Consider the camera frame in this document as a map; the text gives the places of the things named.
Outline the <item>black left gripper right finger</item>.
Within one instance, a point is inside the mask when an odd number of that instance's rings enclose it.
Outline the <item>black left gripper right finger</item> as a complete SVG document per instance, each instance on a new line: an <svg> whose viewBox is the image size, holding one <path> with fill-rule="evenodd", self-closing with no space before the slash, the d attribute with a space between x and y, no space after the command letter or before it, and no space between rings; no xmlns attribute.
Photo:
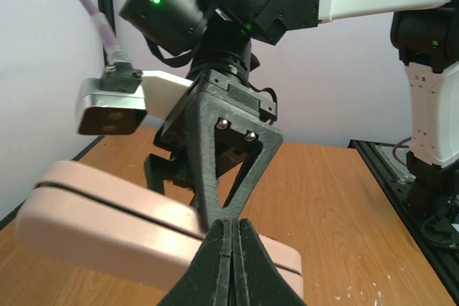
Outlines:
<svg viewBox="0 0 459 306"><path fill-rule="evenodd" d="M231 230L231 304L303 305L299 254L264 242L247 219L231 221Z"/></svg>

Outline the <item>pink glasses case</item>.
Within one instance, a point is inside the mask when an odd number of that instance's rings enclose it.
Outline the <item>pink glasses case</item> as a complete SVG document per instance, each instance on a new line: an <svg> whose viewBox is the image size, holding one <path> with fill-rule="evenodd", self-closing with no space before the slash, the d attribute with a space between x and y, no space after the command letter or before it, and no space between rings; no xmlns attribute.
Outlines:
<svg viewBox="0 0 459 306"><path fill-rule="evenodd" d="M190 206L82 163L59 161L23 203L15 234L36 252L167 294L209 229Z"/></svg>

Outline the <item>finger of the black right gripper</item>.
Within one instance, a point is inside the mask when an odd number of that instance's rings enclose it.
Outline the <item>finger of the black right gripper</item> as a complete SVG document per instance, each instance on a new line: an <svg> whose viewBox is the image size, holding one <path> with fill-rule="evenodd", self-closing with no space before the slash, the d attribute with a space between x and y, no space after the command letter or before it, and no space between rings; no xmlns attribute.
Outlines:
<svg viewBox="0 0 459 306"><path fill-rule="evenodd" d="M236 219L245 207L283 142L277 128L207 92L197 93L186 107L189 164L199 200L202 224ZM216 144L246 153L223 204L219 203Z"/></svg>
<svg viewBox="0 0 459 306"><path fill-rule="evenodd" d="M194 196L189 205L195 209L199 208L199 200L196 195L195 183L187 156L168 160L149 154L144 161L143 167L148 189L165 195L164 182L170 181L178 187L191 189Z"/></svg>

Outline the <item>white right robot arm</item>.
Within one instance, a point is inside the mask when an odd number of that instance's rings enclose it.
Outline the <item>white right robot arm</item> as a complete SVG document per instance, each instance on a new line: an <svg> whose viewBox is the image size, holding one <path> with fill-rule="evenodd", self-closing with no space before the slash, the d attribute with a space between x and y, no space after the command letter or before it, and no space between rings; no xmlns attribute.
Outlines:
<svg viewBox="0 0 459 306"><path fill-rule="evenodd" d="M252 40L275 45L284 34L322 23L388 12L427 10L451 0L126 0L120 16L166 64L190 65L187 90L172 102L155 143L171 159L155 162L164 180L191 188L190 206L157 194L154 217L181 229L237 218L282 143L277 103L249 82L258 61Z"/></svg>

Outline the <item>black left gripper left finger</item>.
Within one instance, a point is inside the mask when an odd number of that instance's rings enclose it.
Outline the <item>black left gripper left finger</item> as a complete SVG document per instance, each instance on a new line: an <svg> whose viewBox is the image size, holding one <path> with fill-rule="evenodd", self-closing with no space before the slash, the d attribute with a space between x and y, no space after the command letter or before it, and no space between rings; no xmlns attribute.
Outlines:
<svg viewBox="0 0 459 306"><path fill-rule="evenodd" d="M160 305L230 305L232 225L216 220L210 227L183 277Z"/></svg>

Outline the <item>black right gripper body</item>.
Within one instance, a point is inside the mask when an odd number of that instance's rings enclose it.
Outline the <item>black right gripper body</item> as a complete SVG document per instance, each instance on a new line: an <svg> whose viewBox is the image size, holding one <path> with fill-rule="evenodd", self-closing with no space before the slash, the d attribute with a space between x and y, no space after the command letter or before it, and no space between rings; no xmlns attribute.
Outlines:
<svg viewBox="0 0 459 306"><path fill-rule="evenodd" d="M215 69L203 69L154 139L191 163L269 163L277 152L277 103Z"/></svg>

